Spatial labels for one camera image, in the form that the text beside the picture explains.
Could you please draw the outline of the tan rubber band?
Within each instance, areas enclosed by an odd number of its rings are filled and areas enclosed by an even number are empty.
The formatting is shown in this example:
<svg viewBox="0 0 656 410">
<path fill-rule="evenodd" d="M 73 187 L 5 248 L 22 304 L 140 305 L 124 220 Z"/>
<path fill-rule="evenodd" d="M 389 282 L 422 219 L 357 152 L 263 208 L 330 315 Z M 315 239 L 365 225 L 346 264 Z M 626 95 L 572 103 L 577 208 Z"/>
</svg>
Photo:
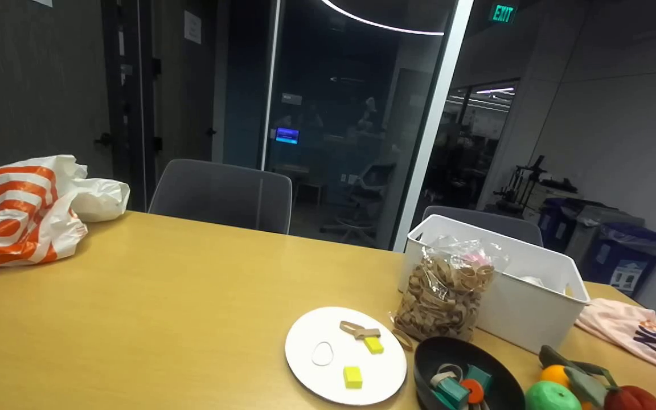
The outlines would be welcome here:
<svg viewBox="0 0 656 410">
<path fill-rule="evenodd" d="M 403 332 L 402 330 L 394 327 L 391 330 L 391 333 L 396 338 L 396 340 L 398 340 L 403 350 L 405 350 L 406 352 L 412 352 L 414 350 L 414 343 L 412 342 L 412 338 L 409 337 L 409 335 L 406 332 Z"/>
<path fill-rule="evenodd" d="M 348 333 L 352 337 L 354 337 L 356 340 L 364 340 L 365 338 L 380 338 L 381 337 L 381 332 L 379 329 L 367 329 L 366 327 L 363 327 L 362 325 L 358 325 L 353 322 L 349 322 L 346 320 L 341 320 L 339 322 L 339 329 L 344 331 L 345 333 Z"/>
<path fill-rule="evenodd" d="M 430 387 L 437 389 L 440 383 L 445 380 L 453 380 L 454 382 L 461 383 L 464 379 L 464 371 L 459 365 L 453 363 L 443 363 L 439 365 L 435 374 L 430 377 Z"/>
</svg>

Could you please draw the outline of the clear bag of rubber bands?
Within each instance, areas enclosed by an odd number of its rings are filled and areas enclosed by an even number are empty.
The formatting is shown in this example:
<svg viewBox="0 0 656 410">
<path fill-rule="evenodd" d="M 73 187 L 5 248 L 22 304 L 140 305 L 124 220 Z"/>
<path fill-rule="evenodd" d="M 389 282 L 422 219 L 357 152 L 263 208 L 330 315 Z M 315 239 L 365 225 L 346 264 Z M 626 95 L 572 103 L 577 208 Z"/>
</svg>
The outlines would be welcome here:
<svg viewBox="0 0 656 410">
<path fill-rule="evenodd" d="M 394 314 L 395 327 L 419 341 L 471 342 L 482 299 L 509 264 L 510 255 L 499 244 L 439 236 L 421 247 Z"/>
</svg>

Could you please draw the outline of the orange round block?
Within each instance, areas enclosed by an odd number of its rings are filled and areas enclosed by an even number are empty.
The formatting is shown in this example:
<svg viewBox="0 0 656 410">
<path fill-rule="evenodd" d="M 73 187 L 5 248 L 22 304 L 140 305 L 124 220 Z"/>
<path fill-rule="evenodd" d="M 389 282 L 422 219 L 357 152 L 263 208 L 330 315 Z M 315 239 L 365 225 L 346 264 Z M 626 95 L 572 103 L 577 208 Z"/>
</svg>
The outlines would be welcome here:
<svg viewBox="0 0 656 410">
<path fill-rule="evenodd" d="M 466 400 L 465 402 L 470 405 L 481 404 L 484 402 L 485 392 L 483 386 L 476 379 L 463 379 L 460 383 L 466 391 Z"/>
</svg>

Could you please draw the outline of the green exit sign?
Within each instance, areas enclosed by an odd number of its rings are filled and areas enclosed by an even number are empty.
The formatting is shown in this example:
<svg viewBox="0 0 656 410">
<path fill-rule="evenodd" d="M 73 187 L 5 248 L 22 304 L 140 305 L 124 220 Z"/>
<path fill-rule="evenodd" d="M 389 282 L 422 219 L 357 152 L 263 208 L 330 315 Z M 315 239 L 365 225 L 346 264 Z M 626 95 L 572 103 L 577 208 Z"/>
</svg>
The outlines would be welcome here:
<svg viewBox="0 0 656 410">
<path fill-rule="evenodd" d="M 510 3 L 494 3 L 489 11 L 492 23 L 511 24 L 517 15 L 518 6 Z"/>
</svg>

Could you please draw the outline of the black oval bowl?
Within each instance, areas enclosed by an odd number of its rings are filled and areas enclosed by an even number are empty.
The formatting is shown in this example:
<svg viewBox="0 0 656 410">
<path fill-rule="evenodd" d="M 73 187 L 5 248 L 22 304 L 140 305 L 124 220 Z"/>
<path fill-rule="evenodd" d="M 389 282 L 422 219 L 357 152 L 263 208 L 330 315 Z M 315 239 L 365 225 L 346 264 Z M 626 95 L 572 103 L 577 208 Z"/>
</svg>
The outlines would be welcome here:
<svg viewBox="0 0 656 410">
<path fill-rule="evenodd" d="M 433 337 L 417 343 L 414 350 L 413 378 L 422 410 L 450 410 L 432 393 L 430 379 L 445 363 L 464 371 L 474 365 L 492 376 L 486 400 L 489 410 L 525 410 L 525 394 L 518 381 L 494 356 L 476 345 L 456 338 Z"/>
</svg>

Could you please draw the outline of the teal block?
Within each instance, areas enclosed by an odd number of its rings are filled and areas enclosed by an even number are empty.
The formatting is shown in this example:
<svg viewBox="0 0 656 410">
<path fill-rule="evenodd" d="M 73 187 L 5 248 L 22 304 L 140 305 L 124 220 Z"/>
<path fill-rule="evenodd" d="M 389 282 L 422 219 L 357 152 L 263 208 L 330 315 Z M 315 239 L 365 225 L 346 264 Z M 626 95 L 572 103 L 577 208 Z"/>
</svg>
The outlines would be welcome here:
<svg viewBox="0 0 656 410">
<path fill-rule="evenodd" d="M 482 391 L 487 393 L 489 392 L 490 387 L 494 381 L 494 377 L 490 373 L 487 373 L 485 370 L 482 370 L 475 365 L 468 365 L 467 371 L 463 378 L 463 381 L 466 380 L 476 381 L 477 384 L 482 387 Z"/>
<path fill-rule="evenodd" d="M 434 386 L 434 394 L 451 410 L 466 410 L 470 391 L 453 378 L 445 378 Z"/>
</svg>

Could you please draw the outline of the dark green toy vegetable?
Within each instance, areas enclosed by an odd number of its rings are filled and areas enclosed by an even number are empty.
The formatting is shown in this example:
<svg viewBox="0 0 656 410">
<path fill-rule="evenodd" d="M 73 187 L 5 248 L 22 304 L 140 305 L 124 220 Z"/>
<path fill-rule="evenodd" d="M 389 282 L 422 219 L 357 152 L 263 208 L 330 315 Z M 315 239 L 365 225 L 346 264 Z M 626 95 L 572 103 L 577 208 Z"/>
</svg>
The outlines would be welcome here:
<svg viewBox="0 0 656 410">
<path fill-rule="evenodd" d="M 603 408 L 608 395 L 620 389 L 606 368 L 568 360 L 549 345 L 541 346 L 538 358 L 545 371 L 555 369 L 562 385 L 593 408 Z"/>
</svg>

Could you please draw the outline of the black equipment stand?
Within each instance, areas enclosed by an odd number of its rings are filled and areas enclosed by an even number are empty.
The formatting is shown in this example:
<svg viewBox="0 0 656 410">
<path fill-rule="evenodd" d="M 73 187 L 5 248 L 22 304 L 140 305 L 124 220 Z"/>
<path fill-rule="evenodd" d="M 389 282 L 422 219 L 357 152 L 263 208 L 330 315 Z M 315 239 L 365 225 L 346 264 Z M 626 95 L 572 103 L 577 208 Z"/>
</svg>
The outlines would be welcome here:
<svg viewBox="0 0 656 410">
<path fill-rule="evenodd" d="M 516 166 L 505 187 L 495 191 L 499 199 L 495 210 L 514 217 L 526 217 L 538 213 L 548 198 L 581 198 L 579 190 L 563 178 L 555 180 L 542 165 L 545 155 L 539 155 L 530 165 Z"/>
</svg>

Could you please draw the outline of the toy orange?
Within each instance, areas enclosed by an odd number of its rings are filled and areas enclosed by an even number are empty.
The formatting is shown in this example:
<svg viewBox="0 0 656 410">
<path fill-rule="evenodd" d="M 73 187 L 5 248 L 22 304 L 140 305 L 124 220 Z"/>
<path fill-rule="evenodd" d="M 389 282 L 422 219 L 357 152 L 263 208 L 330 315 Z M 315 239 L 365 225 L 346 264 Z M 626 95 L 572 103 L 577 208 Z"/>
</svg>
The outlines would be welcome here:
<svg viewBox="0 0 656 410">
<path fill-rule="evenodd" d="M 565 371 L 564 365 L 550 365 L 542 369 L 539 374 L 539 381 L 553 382 L 566 389 L 570 389 L 570 379 Z"/>
</svg>

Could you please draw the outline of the white plastic basket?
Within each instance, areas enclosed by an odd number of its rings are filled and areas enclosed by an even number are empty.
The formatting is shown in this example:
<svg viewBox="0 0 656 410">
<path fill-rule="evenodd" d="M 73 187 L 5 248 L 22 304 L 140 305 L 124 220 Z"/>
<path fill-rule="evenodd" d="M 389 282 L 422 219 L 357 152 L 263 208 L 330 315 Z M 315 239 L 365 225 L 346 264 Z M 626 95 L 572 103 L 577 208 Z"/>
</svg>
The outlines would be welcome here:
<svg viewBox="0 0 656 410">
<path fill-rule="evenodd" d="M 431 215 L 409 231 L 397 288 L 408 288 L 412 268 L 424 245 L 442 235 L 487 240 L 510 255 L 485 293 L 477 326 L 529 352 L 544 345 L 559 348 L 583 308 L 590 303 L 576 263 L 567 255 L 514 237 Z"/>
</svg>

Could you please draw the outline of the row of waste bins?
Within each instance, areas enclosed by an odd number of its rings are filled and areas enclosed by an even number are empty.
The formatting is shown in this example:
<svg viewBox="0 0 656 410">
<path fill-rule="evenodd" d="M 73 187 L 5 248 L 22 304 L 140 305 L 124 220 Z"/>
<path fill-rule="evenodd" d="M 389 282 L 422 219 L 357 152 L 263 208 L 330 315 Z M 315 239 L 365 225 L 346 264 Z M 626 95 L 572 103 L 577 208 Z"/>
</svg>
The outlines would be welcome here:
<svg viewBox="0 0 656 410">
<path fill-rule="evenodd" d="M 603 203 L 547 198 L 538 226 L 544 246 L 570 257 L 581 278 L 634 297 L 656 271 L 656 232 Z"/>
</svg>

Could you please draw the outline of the white round plate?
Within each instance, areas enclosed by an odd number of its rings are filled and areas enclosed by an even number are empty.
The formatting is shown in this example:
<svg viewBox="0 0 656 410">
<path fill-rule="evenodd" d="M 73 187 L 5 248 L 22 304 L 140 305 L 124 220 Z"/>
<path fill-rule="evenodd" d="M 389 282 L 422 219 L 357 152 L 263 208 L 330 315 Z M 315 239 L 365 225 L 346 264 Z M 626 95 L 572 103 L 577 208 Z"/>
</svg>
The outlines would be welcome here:
<svg viewBox="0 0 656 410">
<path fill-rule="evenodd" d="M 384 347 L 381 355 L 371 355 L 364 342 L 339 329 L 346 320 L 367 329 L 379 329 Z M 335 358 L 326 367 L 312 364 L 311 354 L 319 342 L 330 342 Z M 354 309 L 326 306 L 297 319 L 287 332 L 285 358 L 297 380 L 310 392 L 334 403 L 365 407 L 393 397 L 408 376 L 407 355 L 390 329 L 377 319 Z M 346 389 L 344 366 L 359 366 L 362 389 Z"/>
</svg>

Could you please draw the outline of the paper sign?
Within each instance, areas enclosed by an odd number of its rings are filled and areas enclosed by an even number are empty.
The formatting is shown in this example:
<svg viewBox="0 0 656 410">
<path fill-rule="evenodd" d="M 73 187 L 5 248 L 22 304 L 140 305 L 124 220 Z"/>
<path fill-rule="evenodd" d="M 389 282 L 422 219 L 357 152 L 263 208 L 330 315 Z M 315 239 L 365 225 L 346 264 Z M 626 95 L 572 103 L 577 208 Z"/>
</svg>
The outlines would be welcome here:
<svg viewBox="0 0 656 410">
<path fill-rule="evenodd" d="M 187 10 L 184 10 L 184 38 L 202 44 L 202 19 Z"/>
</svg>

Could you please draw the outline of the green toy apple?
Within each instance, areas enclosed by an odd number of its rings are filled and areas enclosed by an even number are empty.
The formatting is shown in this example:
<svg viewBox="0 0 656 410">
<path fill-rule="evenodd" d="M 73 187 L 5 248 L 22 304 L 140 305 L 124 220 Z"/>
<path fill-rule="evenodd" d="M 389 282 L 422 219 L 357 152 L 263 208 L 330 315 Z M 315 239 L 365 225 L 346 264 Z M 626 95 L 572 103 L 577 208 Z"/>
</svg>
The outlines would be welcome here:
<svg viewBox="0 0 656 410">
<path fill-rule="evenodd" d="M 581 410 L 581 403 L 563 385 L 539 381 L 525 394 L 525 410 Z"/>
</svg>

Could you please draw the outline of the red toy fruit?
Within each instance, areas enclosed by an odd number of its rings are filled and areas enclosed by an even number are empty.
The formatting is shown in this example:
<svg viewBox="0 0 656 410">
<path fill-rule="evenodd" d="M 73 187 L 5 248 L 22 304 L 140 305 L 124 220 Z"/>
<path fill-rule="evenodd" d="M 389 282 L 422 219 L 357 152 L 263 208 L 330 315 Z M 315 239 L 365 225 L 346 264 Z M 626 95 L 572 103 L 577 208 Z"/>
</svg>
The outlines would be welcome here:
<svg viewBox="0 0 656 410">
<path fill-rule="evenodd" d="M 656 397 L 633 385 L 610 389 L 604 400 L 604 410 L 656 410 Z"/>
</svg>

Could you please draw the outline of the grey chair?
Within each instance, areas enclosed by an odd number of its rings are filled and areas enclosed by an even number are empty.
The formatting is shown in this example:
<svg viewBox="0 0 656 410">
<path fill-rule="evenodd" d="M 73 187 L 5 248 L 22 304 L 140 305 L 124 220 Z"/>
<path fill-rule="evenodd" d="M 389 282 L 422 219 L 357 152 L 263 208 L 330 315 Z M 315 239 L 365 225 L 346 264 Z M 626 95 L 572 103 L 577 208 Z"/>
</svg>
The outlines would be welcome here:
<svg viewBox="0 0 656 410">
<path fill-rule="evenodd" d="M 488 231 L 502 234 L 514 239 L 543 247 L 542 233 L 533 223 L 514 217 L 507 217 L 490 212 L 469 210 L 468 208 L 442 207 L 432 205 L 426 208 L 423 218 L 431 215 L 458 220 Z"/>
<path fill-rule="evenodd" d="M 292 181 L 285 175 L 175 159 L 162 172 L 148 212 L 286 235 L 292 203 Z"/>
</svg>

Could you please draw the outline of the white rubber band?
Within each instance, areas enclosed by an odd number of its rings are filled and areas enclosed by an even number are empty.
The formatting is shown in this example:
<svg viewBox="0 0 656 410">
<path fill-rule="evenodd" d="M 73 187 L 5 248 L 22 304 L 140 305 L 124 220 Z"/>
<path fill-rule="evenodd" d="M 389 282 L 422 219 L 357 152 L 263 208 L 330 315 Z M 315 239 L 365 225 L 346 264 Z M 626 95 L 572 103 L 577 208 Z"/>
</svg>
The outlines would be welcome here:
<svg viewBox="0 0 656 410">
<path fill-rule="evenodd" d="M 329 366 L 335 358 L 335 353 L 330 342 L 319 342 L 313 348 L 311 354 L 312 364 L 318 367 Z"/>
</svg>

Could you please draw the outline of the white orange plastic bag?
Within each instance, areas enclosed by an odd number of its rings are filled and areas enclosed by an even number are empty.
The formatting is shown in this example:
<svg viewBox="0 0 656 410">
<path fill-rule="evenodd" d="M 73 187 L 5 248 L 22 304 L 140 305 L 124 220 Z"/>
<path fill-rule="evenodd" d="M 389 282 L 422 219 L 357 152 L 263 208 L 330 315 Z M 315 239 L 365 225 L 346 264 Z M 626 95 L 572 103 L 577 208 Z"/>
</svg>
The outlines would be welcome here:
<svg viewBox="0 0 656 410">
<path fill-rule="evenodd" d="M 66 259 L 88 223 L 116 220 L 130 197 L 125 182 L 89 178 L 72 155 L 31 158 L 0 167 L 0 267 Z"/>
</svg>

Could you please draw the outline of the pink printed shirt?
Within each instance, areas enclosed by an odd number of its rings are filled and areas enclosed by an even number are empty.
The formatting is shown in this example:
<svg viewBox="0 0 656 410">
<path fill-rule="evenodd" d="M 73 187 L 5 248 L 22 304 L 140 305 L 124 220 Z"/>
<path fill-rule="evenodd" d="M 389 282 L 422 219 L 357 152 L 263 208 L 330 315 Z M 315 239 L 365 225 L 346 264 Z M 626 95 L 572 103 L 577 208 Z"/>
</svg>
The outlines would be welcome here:
<svg viewBox="0 0 656 410">
<path fill-rule="evenodd" d="M 576 327 L 656 366 L 656 312 L 621 301 L 594 298 Z"/>
</svg>

